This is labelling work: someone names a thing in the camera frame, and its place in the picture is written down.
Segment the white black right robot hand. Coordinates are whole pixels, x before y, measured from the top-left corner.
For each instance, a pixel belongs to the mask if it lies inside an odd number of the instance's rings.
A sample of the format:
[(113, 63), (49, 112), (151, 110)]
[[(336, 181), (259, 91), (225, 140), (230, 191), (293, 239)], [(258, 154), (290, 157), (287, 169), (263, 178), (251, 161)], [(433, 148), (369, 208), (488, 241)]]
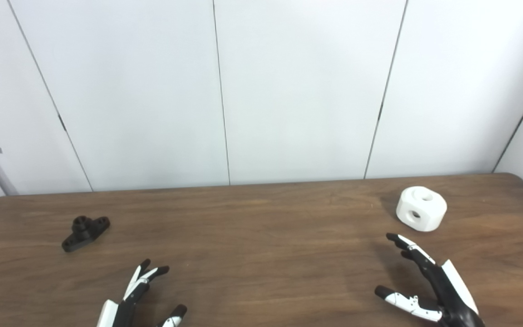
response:
[(418, 244), (400, 234), (387, 233), (386, 238), (401, 249), (401, 256), (413, 261), (423, 277), (430, 283), (436, 300), (407, 296), (391, 288), (378, 285), (375, 294), (387, 303), (440, 327), (484, 327), (466, 284), (454, 267), (446, 260), (438, 265)]

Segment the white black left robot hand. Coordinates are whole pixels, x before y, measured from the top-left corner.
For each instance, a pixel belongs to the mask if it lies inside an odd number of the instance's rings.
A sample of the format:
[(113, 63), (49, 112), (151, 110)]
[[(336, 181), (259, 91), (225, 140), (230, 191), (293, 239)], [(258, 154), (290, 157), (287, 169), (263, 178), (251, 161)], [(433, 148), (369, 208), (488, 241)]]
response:
[(96, 324), (98, 327), (132, 327), (137, 304), (150, 289), (151, 281), (170, 270), (169, 266), (150, 269), (149, 265), (151, 260), (147, 258), (137, 266), (120, 302), (110, 299), (104, 302)]

